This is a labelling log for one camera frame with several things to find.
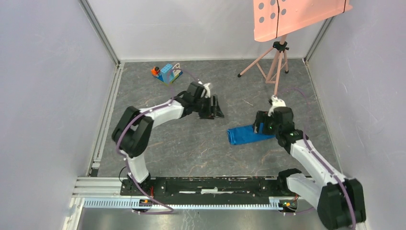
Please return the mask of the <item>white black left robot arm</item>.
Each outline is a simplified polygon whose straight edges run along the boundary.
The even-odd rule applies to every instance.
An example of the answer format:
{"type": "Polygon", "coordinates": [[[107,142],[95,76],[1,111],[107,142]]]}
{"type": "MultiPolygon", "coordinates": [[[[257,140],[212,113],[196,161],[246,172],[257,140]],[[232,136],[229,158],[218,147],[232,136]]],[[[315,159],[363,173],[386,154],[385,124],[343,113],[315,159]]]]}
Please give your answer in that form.
{"type": "Polygon", "coordinates": [[[218,97],[212,94],[212,84],[193,81],[187,90],[173,95],[159,105],[137,109],[129,106],[121,116],[112,133],[116,151],[124,157],[128,167],[128,178],[138,195],[150,190],[150,172],[145,162],[146,150],[152,130],[171,120],[182,119],[196,113],[200,119],[224,118],[218,97]]]}

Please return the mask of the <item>blue cloth napkin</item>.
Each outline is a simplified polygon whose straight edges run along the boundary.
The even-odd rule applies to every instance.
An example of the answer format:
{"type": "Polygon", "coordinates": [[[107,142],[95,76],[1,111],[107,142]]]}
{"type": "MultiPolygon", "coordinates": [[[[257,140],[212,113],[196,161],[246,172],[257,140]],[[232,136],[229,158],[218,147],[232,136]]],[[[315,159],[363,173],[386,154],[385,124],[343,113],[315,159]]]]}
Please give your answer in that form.
{"type": "Polygon", "coordinates": [[[275,138],[275,135],[266,135],[263,131],[264,124],[260,123],[259,132],[254,132],[254,126],[240,126],[227,130],[228,141],[231,145],[243,145],[275,138]]]}

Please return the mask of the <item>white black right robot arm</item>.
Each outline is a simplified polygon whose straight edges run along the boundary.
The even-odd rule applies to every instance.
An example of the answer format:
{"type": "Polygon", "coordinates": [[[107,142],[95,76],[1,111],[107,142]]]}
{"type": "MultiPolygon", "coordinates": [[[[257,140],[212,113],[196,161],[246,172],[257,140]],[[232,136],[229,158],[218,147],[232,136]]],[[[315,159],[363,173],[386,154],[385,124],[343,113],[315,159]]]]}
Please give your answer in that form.
{"type": "Polygon", "coordinates": [[[366,221],[363,187],[356,178],[349,178],[336,170],[313,146],[302,130],[295,128],[290,107],[276,107],[257,111],[253,124],[255,133],[274,135],[278,144],[310,174],[307,178],[298,169],[279,173],[277,191],[288,196],[292,192],[305,199],[317,211],[328,230],[342,227],[356,228],[366,221]]]}

